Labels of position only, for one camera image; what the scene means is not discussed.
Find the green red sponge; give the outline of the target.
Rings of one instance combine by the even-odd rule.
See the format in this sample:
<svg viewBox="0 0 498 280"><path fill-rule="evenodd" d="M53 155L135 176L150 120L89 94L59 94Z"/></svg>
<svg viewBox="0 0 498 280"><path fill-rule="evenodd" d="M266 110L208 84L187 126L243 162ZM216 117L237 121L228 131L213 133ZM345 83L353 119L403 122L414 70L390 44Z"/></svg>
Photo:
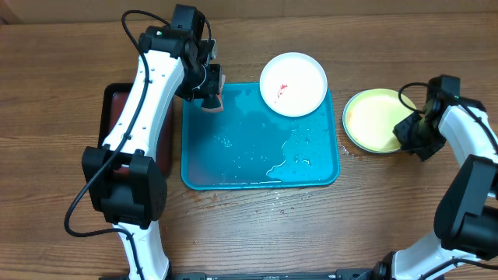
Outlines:
<svg viewBox="0 0 498 280"><path fill-rule="evenodd" d="M219 113L224 110L222 92L226 81L226 76L221 75L217 83L212 82L210 89L212 93L201 103L201 108L208 113Z"/></svg>

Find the yellow plate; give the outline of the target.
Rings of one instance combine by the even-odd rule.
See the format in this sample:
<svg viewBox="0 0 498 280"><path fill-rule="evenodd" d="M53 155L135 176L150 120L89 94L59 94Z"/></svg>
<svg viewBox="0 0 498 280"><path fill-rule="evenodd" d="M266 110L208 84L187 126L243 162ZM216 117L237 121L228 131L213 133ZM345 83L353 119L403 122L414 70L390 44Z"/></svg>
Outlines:
<svg viewBox="0 0 498 280"><path fill-rule="evenodd" d="M368 89L357 93L348 109L352 142L373 153L391 153L401 148L394 126L412 113L393 89Z"/></svg>

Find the light blue plate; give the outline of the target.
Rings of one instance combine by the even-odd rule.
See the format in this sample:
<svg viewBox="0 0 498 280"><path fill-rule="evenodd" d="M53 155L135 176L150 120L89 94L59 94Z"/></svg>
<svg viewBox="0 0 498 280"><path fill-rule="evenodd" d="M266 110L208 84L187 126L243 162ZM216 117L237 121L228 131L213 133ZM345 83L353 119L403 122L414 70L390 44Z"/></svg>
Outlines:
<svg viewBox="0 0 498 280"><path fill-rule="evenodd" d="M348 102L345 104L344 106L344 109L343 109L343 112L342 112L342 126L343 126L343 129L345 131L345 134L347 135L348 139L352 142L352 138L351 138L351 134L349 133L349 128L348 128L348 109L349 109L349 105L351 104L352 102L352 99L349 99Z"/></svg>

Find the pink white plate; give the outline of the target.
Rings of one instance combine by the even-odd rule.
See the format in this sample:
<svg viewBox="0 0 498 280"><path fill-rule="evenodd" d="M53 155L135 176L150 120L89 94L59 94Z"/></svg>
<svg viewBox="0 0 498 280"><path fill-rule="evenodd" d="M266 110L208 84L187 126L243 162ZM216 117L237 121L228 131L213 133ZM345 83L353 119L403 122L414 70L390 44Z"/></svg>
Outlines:
<svg viewBox="0 0 498 280"><path fill-rule="evenodd" d="M311 56L288 52L274 57L260 75L260 93L266 105L286 117L302 117L323 103L328 79Z"/></svg>

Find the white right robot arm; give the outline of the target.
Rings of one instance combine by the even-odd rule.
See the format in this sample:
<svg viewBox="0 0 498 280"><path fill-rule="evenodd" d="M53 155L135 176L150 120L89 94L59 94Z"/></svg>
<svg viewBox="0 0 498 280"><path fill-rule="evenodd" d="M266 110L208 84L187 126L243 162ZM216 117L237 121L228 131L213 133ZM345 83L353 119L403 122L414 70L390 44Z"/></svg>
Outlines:
<svg viewBox="0 0 498 280"><path fill-rule="evenodd" d="M488 269L497 256L497 136L478 100L435 93L423 110L395 127L409 151L422 159L448 144L459 171L437 206L433 231L410 247L389 253L361 279L442 279L470 264Z"/></svg>

